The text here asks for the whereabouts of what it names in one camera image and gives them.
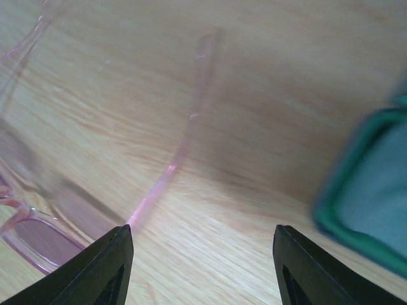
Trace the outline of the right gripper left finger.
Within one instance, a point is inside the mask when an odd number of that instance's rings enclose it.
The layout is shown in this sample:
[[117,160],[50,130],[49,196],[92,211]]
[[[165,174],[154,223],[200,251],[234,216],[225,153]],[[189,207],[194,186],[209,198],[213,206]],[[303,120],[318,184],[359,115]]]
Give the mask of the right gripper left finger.
[[129,225],[115,227],[3,304],[125,304],[133,260]]

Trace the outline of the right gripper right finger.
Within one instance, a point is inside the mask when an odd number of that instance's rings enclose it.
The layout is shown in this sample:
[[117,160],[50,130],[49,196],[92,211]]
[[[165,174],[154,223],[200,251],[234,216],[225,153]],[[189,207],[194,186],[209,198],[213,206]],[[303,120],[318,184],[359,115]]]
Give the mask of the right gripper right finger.
[[292,226],[276,226],[273,261],[283,305],[406,304]]

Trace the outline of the blue-grey glasses case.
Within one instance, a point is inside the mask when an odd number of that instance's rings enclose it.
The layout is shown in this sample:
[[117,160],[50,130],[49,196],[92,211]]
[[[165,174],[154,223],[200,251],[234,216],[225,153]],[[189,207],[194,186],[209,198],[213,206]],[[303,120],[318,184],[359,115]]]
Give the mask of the blue-grey glasses case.
[[318,229],[406,277],[406,95],[367,117],[314,203]]

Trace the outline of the pink sunglasses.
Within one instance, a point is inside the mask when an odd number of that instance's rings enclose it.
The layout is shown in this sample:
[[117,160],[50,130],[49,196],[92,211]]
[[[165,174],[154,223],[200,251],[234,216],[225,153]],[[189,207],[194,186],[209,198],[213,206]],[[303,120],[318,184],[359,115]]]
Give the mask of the pink sunglasses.
[[[199,42],[197,55],[197,85],[193,99],[193,112],[188,118],[182,142],[167,169],[139,203],[126,221],[132,228],[139,227],[144,214],[162,196],[181,161],[186,155],[204,99],[210,68],[214,58],[215,37],[204,36]],[[84,223],[94,240],[113,227],[105,218],[96,216],[101,203],[77,184],[57,179],[48,187],[40,181],[41,164],[34,151],[1,121],[1,204],[16,209],[16,213],[1,226],[1,238],[27,262],[48,275],[88,246],[79,241],[72,228]],[[72,221],[50,215],[28,204],[19,191],[39,192],[43,201],[54,212],[75,217]]]

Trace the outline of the light blue cleaning cloth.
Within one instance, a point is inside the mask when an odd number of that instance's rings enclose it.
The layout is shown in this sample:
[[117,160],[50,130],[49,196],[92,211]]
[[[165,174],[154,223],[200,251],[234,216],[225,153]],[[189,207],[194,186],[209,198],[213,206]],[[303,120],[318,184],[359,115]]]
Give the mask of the light blue cleaning cloth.
[[391,128],[363,157],[342,192],[338,216],[351,230],[406,256],[406,124]]

